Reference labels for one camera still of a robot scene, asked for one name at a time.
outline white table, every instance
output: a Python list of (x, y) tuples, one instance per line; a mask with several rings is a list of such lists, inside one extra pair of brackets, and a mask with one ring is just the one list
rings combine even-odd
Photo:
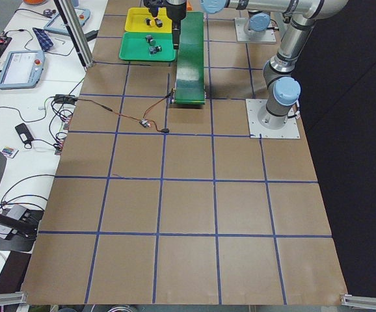
[[(107, 0), (80, 0), (80, 7), (88, 8), (91, 16), (83, 26), (84, 33), (92, 30), (98, 30), (103, 18)], [(55, 9), (53, 0), (39, 6), (30, 6), (24, 3), (20, 8), (27, 8), (42, 13), (45, 8)], [(26, 11), (18, 11), (8, 23), (5, 31), (16, 29), (27, 29), (32, 35), (33, 40), (27, 45), (28, 49), (40, 49), (36, 36), (32, 30), (33, 27), (44, 28), (48, 19), (40, 17), (37, 14)], [(13, 38), (0, 58), (0, 70), (3, 67), (9, 51), (23, 51), (25, 44), (31, 39), (28, 32), (10, 32), (9, 36)], [(50, 50), (52, 53), (68, 54), (73, 49), (72, 41), (67, 36), (50, 34), (54, 47)], [(94, 48), (95, 40), (89, 42), (90, 49)], [(85, 76), (77, 53), (75, 50), (67, 57), (60, 55), (46, 54), (46, 63), (43, 74), (37, 86), (32, 89), (19, 90), (0, 90), (0, 106), (15, 107), (21, 111), (26, 120), (35, 120), (44, 115), (44, 101), (55, 94), (68, 94), (73, 87)], [(74, 94), (79, 94), (81, 85), (79, 85)], [(28, 128), (35, 138), (53, 142), (48, 131), (48, 125), (53, 117), (53, 112), (47, 105), (47, 116), (45, 119), (35, 123), (29, 123)], [(3, 194), (17, 181), (25, 177), (36, 174), (55, 174), (59, 156), (55, 155), (55, 149), (43, 142), (34, 142), (32, 149), (25, 149), (23, 143), (15, 131), (14, 127), (23, 121), (14, 110), (0, 109), (0, 150), (5, 146), (16, 148), (18, 154), (13, 159), (7, 159), (5, 173), (0, 184), (0, 200)], [(55, 118), (52, 129), (57, 132), (61, 126), (59, 118)], [(24, 181), (19, 187), (12, 190), (8, 196), (13, 198), (22, 194), (36, 194), (45, 198), (49, 196), (52, 186), (52, 177), (37, 177)], [(39, 198), (26, 198), (28, 202), (38, 204), (43, 208), (46, 205), (44, 200)], [(9, 252), (2, 252), (7, 257)]]

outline dark background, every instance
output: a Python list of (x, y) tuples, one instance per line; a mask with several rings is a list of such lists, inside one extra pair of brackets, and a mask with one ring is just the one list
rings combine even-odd
[(348, 293), (376, 297), (376, 0), (318, 21), (293, 76)]

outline yellow bin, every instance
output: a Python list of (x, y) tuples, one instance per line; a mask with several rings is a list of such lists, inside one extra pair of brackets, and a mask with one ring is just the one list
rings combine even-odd
[[(172, 21), (168, 19), (166, 9), (160, 8), (157, 17), (162, 21), (162, 27), (156, 26), (154, 18), (149, 13), (148, 8), (130, 8), (124, 29), (133, 33), (171, 33)], [(147, 25), (146, 18), (152, 20), (150, 25)]]

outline white mounting plate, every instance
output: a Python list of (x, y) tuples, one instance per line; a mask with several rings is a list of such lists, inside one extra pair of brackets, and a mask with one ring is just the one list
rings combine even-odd
[(288, 119), (286, 125), (279, 130), (272, 130), (264, 127), (258, 120), (258, 113), (261, 107), (265, 106), (267, 99), (246, 99), (248, 129), (251, 138), (301, 138), (297, 121), (295, 118)]
[(247, 42), (251, 44), (275, 44), (275, 32), (273, 30), (255, 31), (253, 35), (245, 33), (245, 24), (248, 18), (235, 18), (235, 33), (238, 42)]

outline blue joint cap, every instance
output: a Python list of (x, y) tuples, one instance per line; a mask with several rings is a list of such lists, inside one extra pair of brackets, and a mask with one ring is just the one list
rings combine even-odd
[(282, 77), (275, 82), (273, 95), (279, 104), (292, 106), (301, 94), (299, 82), (292, 77)]
[(200, 0), (202, 10), (208, 14), (215, 14), (226, 7), (227, 0)]
[(258, 13), (250, 18), (249, 28), (252, 31), (264, 31), (271, 23), (271, 17), (266, 13)]

